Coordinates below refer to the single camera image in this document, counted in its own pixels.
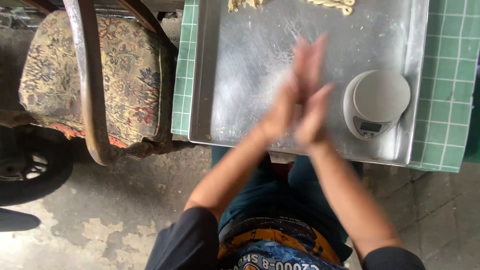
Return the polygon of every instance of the metal tray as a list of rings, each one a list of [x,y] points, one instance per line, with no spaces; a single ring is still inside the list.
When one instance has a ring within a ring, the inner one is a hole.
[[[202,0],[189,139],[234,146],[269,108],[275,85],[292,62],[295,36],[329,33],[324,82],[335,82],[327,125],[347,159],[406,165],[410,160],[426,36],[428,0],[357,0],[350,16],[303,0],[270,0],[228,13],[228,0]],[[343,118],[345,87],[374,69],[402,73],[412,91],[399,124],[361,141]],[[291,138],[273,151],[303,154]]]

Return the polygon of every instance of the twisted dough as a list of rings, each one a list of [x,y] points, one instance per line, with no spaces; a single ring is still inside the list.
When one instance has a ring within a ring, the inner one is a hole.
[[[324,5],[325,7],[335,7],[341,9],[344,15],[350,15],[353,8],[350,7],[355,4],[355,0],[307,0],[315,5]]]

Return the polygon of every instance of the wooden chair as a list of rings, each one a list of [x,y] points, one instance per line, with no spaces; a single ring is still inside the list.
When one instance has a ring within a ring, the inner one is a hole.
[[[119,0],[140,22],[95,14],[92,0],[26,0],[47,13],[20,83],[28,114],[2,110],[0,123],[32,123],[85,137],[102,165],[194,144],[170,133],[178,49],[139,0]]]

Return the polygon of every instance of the dough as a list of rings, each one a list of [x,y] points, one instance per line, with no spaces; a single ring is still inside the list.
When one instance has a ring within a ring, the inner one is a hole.
[[[258,5],[264,3],[264,0],[228,0],[228,12],[238,11],[238,7],[243,4],[249,4],[251,7],[257,8]]]
[[[307,0],[308,2],[314,3],[315,5],[323,5],[325,7],[336,7],[341,9],[345,16],[352,14],[353,4],[355,0]]]

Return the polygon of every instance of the floral cushion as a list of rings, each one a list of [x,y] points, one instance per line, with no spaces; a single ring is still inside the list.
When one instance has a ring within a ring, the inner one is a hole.
[[[171,57],[138,22],[97,16],[110,142],[164,142],[171,110]],[[40,24],[20,83],[20,101],[41,126],[84,136],[80,77],[70,21],[56,11]]]

